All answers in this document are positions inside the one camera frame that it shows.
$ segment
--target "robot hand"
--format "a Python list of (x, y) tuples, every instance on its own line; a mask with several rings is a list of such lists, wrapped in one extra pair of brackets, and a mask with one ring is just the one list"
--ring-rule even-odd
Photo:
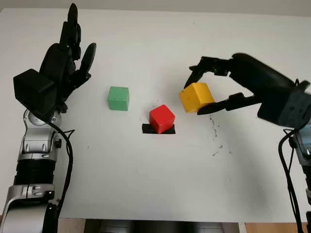
[[(290, 177), (290, 168), (287, 168), (282, 153), (282, 145), (289, 139), (291, 147), (296, 149), (298, 159), (302, 165), (307, 181), (307, 197), (311, 204), (311, 95), (305, 93), (310, 85), (308, 81), (294, 83), (276, 70), (268, 67), (255, 58), (236, 53), (229, 60), (211, 57), (202, 57), (199, 64), (190, 67), (192, 74), (188, 78), (185, 88), (201, 79), (204, 73), (213, 72), (218, 76), (230, 77), (249, 89), (254, 95), (244, 97), (242, 93), (230, 95), (227, 100), (208, 104), (198, 110), (198, 115), (210, 114), (222, 109), (227, 111), (261, 103), (258, 117), (277, 125), (294, 128), (281, 139), (278, 151), (285, 171), (288, 191), (291, 197), (292, 208), (297, 222), (297, 229), (302, 233), (299, 207)], [(311, 233), (311, 212), (307, 212), (308, 232)]]
[[(68, 20), (63, 23), (60, 42), (48, 49), (40, 71), (29, 69), (14, 77), (16, 99), (27, 110), (24, 113), (26, 132), (17, 160), (16, 176), (9, 187), (2, 213), (0, 233), (56, 233), (73, 165), (73, 151), (67, 136), (59, 127), (65, 101), (74, 89), (84, 84), (91, 75), (96, 44), (88, 46), (80, 69), (74, 61), (80, 59), (81, 28), (78, 10), (70, 6)], [(58, 204), (54, 204), (53, 173), (61, 139), (66, 141), (69, 164), (64, 189)]]
[(192, 74), (185, 88), (201, 79), (204, 73), (231, 77), (246, 87), (253, 96), (242, 93), (230, 95), (227, 100), (209, 104), (198, 111), (198, 115), (227, 111), (261, 103), (258, 117), (277, 125), (299, 129), (311, 117), (311, 96), (305, 93), (308, 81), (295, 83), (257, 59), (236, 53), (229, 60), (202, 57), (199, 64), (190, 67)]

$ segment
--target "white table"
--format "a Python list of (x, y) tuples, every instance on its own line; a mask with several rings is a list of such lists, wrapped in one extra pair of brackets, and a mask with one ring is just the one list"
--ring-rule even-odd
[[(0, 210), (24, 133), (13, 77), (39, 69), (66, 18), (67, 9), (0, 13)], [(257, 119), (258, 105), (210, 116), (186, 114), (178, 93), (190, 75), (188, 66), (202, 55), (228, 59), (246, 52), (293, 80), (311, 81), (311, 18), (79, 10), (78, 21), (82, 51), (91, 42), (97, 51), (92, 79), (72, 94), (63, 116), (62, 128), (76, 132), (62, 217), (294, 221), (277, 154), (282, 128)], [(202, 81), (217, 101), (239, 91), (249, 94), (230, 78), (207, 74)], [(128, 112), (108, 109), (112, 85), (129, 87)], [(149, 111), (161, 104), (176, 116), (176, 135), (142, 134)], [(66, 168), (63, 148), (55, 172), (58, 196)], [(296, 156), (291, 174), (306, 220), (310, 207)]]

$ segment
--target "floor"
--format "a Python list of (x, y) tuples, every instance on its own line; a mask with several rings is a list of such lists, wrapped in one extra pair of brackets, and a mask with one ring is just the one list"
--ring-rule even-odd
[[(62, 218), (59, 220), (59, 233), (83, 233), (85, 219)], [(296, 233), (294, 223), (246, 223), (247, 233)]]

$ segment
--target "wire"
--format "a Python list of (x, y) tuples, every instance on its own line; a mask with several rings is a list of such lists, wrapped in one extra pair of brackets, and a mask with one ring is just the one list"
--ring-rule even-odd
[(298, 86), (299, 85), (299, 79), (296, 79), (295, 80), (295, 86)]
[(64, 189), (63, 189), (62, 197), (61, 197), (61, 199), (60, 199), (60, 201), (58, 203), (58, 206), (57, 206), (57, 215), (59, 216), (59, 214), (60, 214), (60, 212), (62, 210), (63, 204), (64, 204), (66, 192), (68, 190), (68, 187), (69, 187), (69, 184), (70, 184), (70, 179), (71, 179), (71, 172), (72, 172), (72, 166), (73, 166), (73, 152), (72, 152), (72, 146), (71, 146), (71, 143), (69, 141), (69, 138), (70, 138), (70, 136), (72, 135), (72, 133), (75, 130), (65, 131), (66, 133), (70, 132), (69, 136), (66, 136), (65, 132), (62, 131), (58, 126), (54, 125), (51, 122), (46, 122), (46, 123), (48, 125), (52, 126), (56, 131), (58, 131), (62, 135), (64, 140), (66, 141), (66, 150), (67, 150), (67, 154), (68, 154), (68, 158), (69, 158), (68, 168), (67, 168), (67, 173), (66, 173), (66, 178), (65, 178), (65, 183), (64, 183)]
[(291, 132), (291, 131), (293, 131), (292, 129), (283, 129), (283, 132), (285, 133), (285, 134), (288, 134), (288, 132)]
[(288, 192), (289, 192), (289, 195), (290, 195), (290, 200), (291, 200), (291, 205), (292, 205), (293, 213), (294, 213), (294, 216), (295, 216), (295, 219), (296, 219), (296, 223), (297, 223), (297, 232), (298, 233), (303, 233), (302, 223), (301, 223), (301, 218), (300, 218), (300, 211), (299, 211), (299, 206), (298, 206), (298, 202), (297, 202), (296, 193), (295, 193), (293, 182), (292, 182), (292, 179), (291, 179), (291, 176), (290, 176), (290, 172), (289, 172), (289, 169), (287, 168), (287, 165), (286, 165), (286, 162), (285, 162), (285, 159), (284, 159), (284, 156), (283, 156), (283, 151), (282, 151), (282, 146), (283, 146), (284, 142), (288, 138), (290, 138), (297, 131), (298, 131), (297, 129), (292, 130), (291, 132), (286, 134), (280, 140), (280, 142), (278, 144), (278, 154), (280, 156), (280, 160), (281, 160), (281, 163), (283, 165), (285, 176), (286, 176), (286, 180), (287, 180), (287, 188), (288, 188)]
[(292, 162), (293, 162), (293, 156), (294, 156), (294, 148), (292, 148), (292, 154), (290, 159), (290, 164), (288, 166), (288, 172), (291, 172)]

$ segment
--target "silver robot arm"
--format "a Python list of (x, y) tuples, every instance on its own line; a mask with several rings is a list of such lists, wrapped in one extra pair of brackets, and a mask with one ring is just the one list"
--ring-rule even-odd
[[(70, 94), (88, 81), (96, 44), (86, 49), (79, 69), (75, 62), (81, 56), (81, 28), (78, 9), (70, 6), (63, 23), (59, 43), (48, 49), (40, 71), (29, 69), (13, 78), (16, 99), (26, 107), (26, 133), (18, 155), (16, 176), (9, 188), (2, 214), (0, 233), (55, 233), (58, 217), (69, 187), (73, 152), (69, 136), (59, 126), (60, 114)], [(53, 173), (57, 151), (61, 148), (58, 133), (64, 138), (69, 165), (64, 190), (58, 205), (54, 199)]]
[[(61, 139), (54, 128), (29, 110), (24, 113), (24, 123), (26, 133), (20, 145), (14, 184), (8, 190), (0, 233), (56, 232), (57, 207), (49, 201), (54, 199), (53, 172)], [(52, 123), (60, 126), (59, 112), (54, 113)]]

